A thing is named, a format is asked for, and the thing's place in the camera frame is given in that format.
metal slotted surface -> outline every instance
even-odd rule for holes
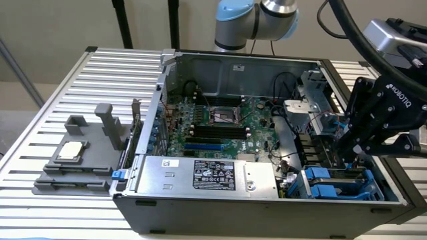
[[[112,103],[113,115],[130,123],[130,102],[141,99],[141,115],[150,101],[160,64],[158,51],[98,48],[85,53],[60,84],[40,113],[0,161],[0,238],[138,240],[160,236],[137,235],[109,197],[33,195],[30,188],[65,132],[70,114],[93,115],[97,103]],[[351,87],[357,76],[371,72],[356,62],[332,62]],[[400,159],[407,171],[427,168],[416,159]],[[427,189],[427,174],[409,172],[416,185]],[[424,240],[427,215],[407,224],[385,224],[357,240]],[[219,237],[161,236],[164,239],[213,240]]]

label sticker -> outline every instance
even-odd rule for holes
[[[192,187],[203,190],[236,190],[232,161],[193,161]]]
[[[232,65],[232,70],[233,70],[233,71],[240,71],[240,72],[243,72],[243,71],[245,70],[245,66]]]
[[[180,160],[177,159],[162,159],[161,167],[177,167],[180,165]]]

black pole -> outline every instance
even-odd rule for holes
[[[122,46],[125,49],[133,49],[132,37],[128,25],[126,9],[124,0],[110,0],[117,17]]]
[[[168,9],[168,28],[170,34],[170,47],[180,49],[180,17],[178,17],[180,0],[166,0]]]

robotiq logo text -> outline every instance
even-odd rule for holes
[[[391,89],[391,91],[395,93],[395,95],[397,96],[397,98],[401,100],[401,103],[404,104],[405,108],[411,107],[412,102],[408,100],[408,98],[405,97],[405,95],[401,93],[401,91],[392,85],[388,84],[385,86],[387,89]]]

warning label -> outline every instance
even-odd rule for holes
[[[236,190],[232,161],[193,161],[192,187],[204,190]]]

